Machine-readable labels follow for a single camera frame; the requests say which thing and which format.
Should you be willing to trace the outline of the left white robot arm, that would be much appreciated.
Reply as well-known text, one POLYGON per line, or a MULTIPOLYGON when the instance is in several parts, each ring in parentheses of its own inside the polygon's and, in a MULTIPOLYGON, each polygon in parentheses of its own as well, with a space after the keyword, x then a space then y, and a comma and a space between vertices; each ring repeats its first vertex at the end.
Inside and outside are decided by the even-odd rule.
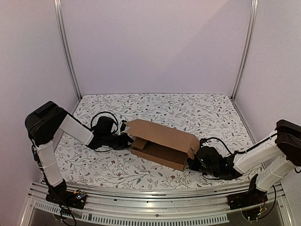
POLYGON ((91 150, 103 146, 111 150, 123 150, 131 146, 133 139, 124 132, 126 122, 118 124, 116 116, 104 111, 97 113, 97 123, 84 125, 73 115, 53 101, 48 101, 30 113, 25 119, 28 137, 32 142, 33 155, 49 187, 54 187, 52 197, 59 204, 66 204, 70 194, 59 185, 65 181, 60 173, 53 139, 58 130, 76 139, 91 150))

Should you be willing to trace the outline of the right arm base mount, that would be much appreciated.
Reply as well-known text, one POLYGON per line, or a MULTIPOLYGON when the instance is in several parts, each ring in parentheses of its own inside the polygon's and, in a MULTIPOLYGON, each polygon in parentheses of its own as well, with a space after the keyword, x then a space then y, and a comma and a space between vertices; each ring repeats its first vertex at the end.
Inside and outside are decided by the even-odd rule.
POLYGON ((264 203, 268 200, 267 192, 257 189, 256 180, 258 174, 253 176, 250 181, 249 188, 246 192, 230 194, 227 196, 227 204, 231 210, 245 208, 256 204, 264 203))

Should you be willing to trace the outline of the brown cardboard box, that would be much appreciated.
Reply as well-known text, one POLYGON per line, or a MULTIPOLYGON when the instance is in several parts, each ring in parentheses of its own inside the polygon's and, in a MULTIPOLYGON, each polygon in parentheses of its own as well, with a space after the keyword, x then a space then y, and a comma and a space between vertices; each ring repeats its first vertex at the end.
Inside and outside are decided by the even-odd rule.
POLYGON ((154 163, 184 171, 187 160, 199 150, 193 134, 140 119, 125 124, 126 133, 135 137, 131 153, 154 163))

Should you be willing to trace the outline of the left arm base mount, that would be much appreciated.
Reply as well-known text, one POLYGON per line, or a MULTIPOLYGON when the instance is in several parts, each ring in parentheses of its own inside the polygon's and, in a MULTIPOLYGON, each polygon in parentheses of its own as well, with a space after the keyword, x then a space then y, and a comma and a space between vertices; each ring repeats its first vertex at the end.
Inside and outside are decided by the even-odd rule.
POLYGON ((67 191, 66 187, 63 186, 49 187, 46 195, 46 200, 48 202, 80 210, 84 209, 86 199, 86 192, 81 191, 80 189, 75 191, 67 191))

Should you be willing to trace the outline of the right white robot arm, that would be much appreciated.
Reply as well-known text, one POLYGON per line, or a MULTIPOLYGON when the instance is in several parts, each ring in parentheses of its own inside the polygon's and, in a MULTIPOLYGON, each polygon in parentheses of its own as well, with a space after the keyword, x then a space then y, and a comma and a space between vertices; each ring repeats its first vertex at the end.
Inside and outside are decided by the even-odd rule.
POLYGON ((292 122, 279 120, 274 131, 245 151, 234 151, 223 157, 214 147, 204 146, 207 138, 200 140, 200 148, 189 169, 210 175, 214 180, 234 180, 253 167, 270 159, 273 162, 253 179, 254 186, 243 195, 247 205, 254 205, 261 192, 268 191, 290 171, 301 165, 301 128, 292 122))

